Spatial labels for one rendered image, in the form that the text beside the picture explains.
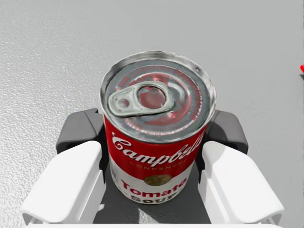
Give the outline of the red and white can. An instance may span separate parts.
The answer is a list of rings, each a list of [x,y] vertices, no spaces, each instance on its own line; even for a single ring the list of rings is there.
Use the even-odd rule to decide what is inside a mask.
[[[111,176],[125,197],[155,205],[183,190],[216,98],[206,71],[175,53],[145,51],[109,69],[100,103]]]

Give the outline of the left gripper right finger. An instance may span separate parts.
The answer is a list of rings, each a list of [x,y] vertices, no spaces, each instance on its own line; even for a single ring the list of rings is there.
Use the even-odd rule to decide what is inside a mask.
[[[247,152],[238,118],[216,110],[198,154],[198,190],[212,224],[281,220],[284,206]]]

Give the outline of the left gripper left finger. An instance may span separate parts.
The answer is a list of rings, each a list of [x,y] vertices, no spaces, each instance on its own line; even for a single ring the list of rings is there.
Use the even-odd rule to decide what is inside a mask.
[[[100,167],[104,136],[104,119],[96,108],[66,118],[57,155],[20,208],[25,224],[93,223],[106,190]]]

